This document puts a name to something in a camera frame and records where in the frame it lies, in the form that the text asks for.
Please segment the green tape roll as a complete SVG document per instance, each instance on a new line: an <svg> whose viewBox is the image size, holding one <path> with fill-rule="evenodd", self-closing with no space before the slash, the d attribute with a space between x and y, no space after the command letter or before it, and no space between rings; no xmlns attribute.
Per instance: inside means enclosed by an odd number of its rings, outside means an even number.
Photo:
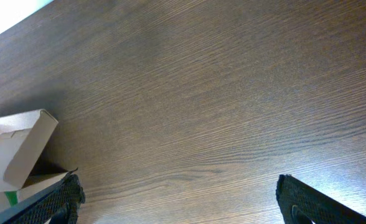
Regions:
<svg viewBox="0 0 366 224"><path fill-rule="evenodd" d="M4 192L4 194L11 207L18 204L18 197L17 197L16 191L8 191L8 192Z"/></svg>

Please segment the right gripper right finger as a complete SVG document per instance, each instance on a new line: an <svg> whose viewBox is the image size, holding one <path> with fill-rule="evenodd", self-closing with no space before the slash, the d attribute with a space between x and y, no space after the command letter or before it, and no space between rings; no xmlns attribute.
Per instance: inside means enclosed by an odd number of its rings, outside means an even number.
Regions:
<svg viewBox="0 0 366 224"><path fill-rule="evenodd" d="M279 176L276 200L285 224L366 224L366 216L291 175Z"/></svg>

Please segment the brown cardboard box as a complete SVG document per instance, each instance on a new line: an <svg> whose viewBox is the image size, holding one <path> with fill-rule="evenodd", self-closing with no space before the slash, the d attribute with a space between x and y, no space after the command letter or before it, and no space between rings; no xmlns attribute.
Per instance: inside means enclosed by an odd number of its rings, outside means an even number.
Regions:
<svg viewBox="0 0 366 224"><path fill-rule="evenodd" d="M57 125L44 109L0 117L0 213L11 207L4 192L16 191L19 203L67 174L31 174Z"/></svg>

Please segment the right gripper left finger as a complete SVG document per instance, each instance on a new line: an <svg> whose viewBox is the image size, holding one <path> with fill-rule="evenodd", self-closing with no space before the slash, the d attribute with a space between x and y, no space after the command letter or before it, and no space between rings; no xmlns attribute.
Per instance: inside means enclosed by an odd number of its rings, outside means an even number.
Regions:
<svg viewBox="0 0 366 224"><path fill-rule="evenodd" d="M76 224L85 194L78 175L66 174L60 181L0 213L0 224Z"/></svg>

